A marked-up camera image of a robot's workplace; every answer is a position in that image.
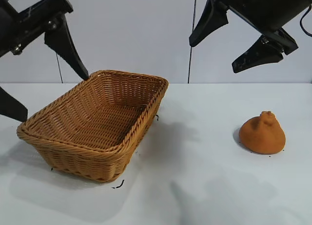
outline basket rim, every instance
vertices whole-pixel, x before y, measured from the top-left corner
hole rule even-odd
[[[127,134],[124,136],[122,142],[118,145],[111,146],[107,149],[100,149],[100,148],[90,148],[86,145],[79,145],[73,142],[60,140],[57,138],[49,138],[47,136],[43,136],[40,134],[31,133],[29,131],[29,125],[33,122],[38,122],[40,118],[42,118],[42,115],[46,113],[46,110],[53,107],[56,103],[60,101],[65,101],[69,99],[70,97],[74,96],[76,93],[79,92],[80,89],[85,87],[87,84],[92,83],[98,76],[102,74],[111,74],[111,75],[129,75],[129,76],[139,76],[139,77],[147,77],[147,78],[154,78],[162,82],[161,87],[158,89],[157,93],[153,96],[149,104],[144,108],[141,115],[137,118],[136,122],[132,125],[130,130],[127,132]],[[82,81],[79,84],[77,84],[75,87],[73,87],[71,90],[63,94],[61,97],[57,98],[55,101],[51,102],[49,105],[41,109],[40,111],[33,114],[30,118],[27,119],[27,121],[21,123],[18,127],[18,136],[19,133],[24,133],[28,137],[35,138],[37,140],[42,140],[50,143],[58,143],[64,145],[64,150],[76,150],[79,148],[81,151],[84,150],[85,153],[92,153],[93,157],[95,153],[99,154],[99,157],[102,157],[103,155],[112,155],[120,152],[121,149],[127,149],[129,146],[131,146],[133,142],[133,138],[138,130],[144,126],[144,124],[148,121],[149,117],[152,115],[153,106],[156,105],[158,100],[161,100],[169,86],[169,82],[159,76],[154,75],[145,75],[145,74],[138,74],[138,73],[129,73],[129,72],[123,72],[123,71],[115,71],[115,70],[100,70],[97,72],[94,72],[90,75],[90,78],[86,81]]]

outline orange object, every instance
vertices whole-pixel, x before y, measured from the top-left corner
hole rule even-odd
[[[282,151],[286,144],[285,133],[272,112],[248,120],[239,131],[241,143],[250,150],[261,154]]]

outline robotic arm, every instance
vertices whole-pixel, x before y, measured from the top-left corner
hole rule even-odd
[[[233,71],[239,73],[258,65],[277,63],[283,59],[282,53],[289,55],[298,49],[296,41],[282,26],[311,3],[312,0],[207,0],[190,36],[190,45],[195,47],[213,31],[228,24],[226,14],[231,10],[261,33],[255,44],[233,62]]]
[[[65,14],[72,11],[68,0],[41,0],[20,13],[8,0],[0,0],[0,57],[8,52],[20,55],[29,43],[44,33],[44,43],[87,80],[88,71],[78,56],[65,18]],[[21,122],[27,119],[27,109],[2,88],[0,114]]]
[[[233,62],[234,72],[279,62],[283,59],[282,53],[289,55],[298,48],[282,26],[311,3],[312,0],[207,0],[189,38],[190,45],[197,46],[213,31],[228,24],[226,14],[231,10],[261,33],[256,43]],[[21,54],[29,43],[44,33],[45,44],[87,80],[88,71],[76,52],[65,18],[65,14],[72,11],[68,0],[42,0],[20,13],[8,0],[0,0],[0,57],[8,52]],[[27,109],[2,88],[0,114],[22,122],[27,119]]]

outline white wall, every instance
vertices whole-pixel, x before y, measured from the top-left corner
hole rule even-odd
[[[10,0],[10,3],[20,12],[38,1]],[[56,55],[44,45],[43,36],[27,46],[20,56],[9,52],[0,58],[0,82],[60,83]]]
[[[197,0],[196,23],[205,3],[206,0]],[[285,26],[285,30],[299,45],[298,50],[285,56],[278,64],[262,65],[238,74],[233,73],[232,62],[248,50],[260,34],[230,11],[228,17],[228,25],[193,48],[191,83],[312,81],[312,38],[302,32],[300,17]],[[306,16],[305,26],[312,32],[312,13]]]
[[[113,69],[188,78],[194,0],[69,0],[77,51],[89,72]],[[64,82],[81,79],[60,60]]]

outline screw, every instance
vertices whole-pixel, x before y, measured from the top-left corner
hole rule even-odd
[[[58,25],[52,21],[49,21],[48,25],[49,25],[50,30],[56,30],[56,28],[58,27]]]
[[[266,37],[263,37],[261,42],[262,44],[268,44],[270,41]]]
[[[21,44],[17,45],[11,52],[15,55],[18,56],[22,53]]]

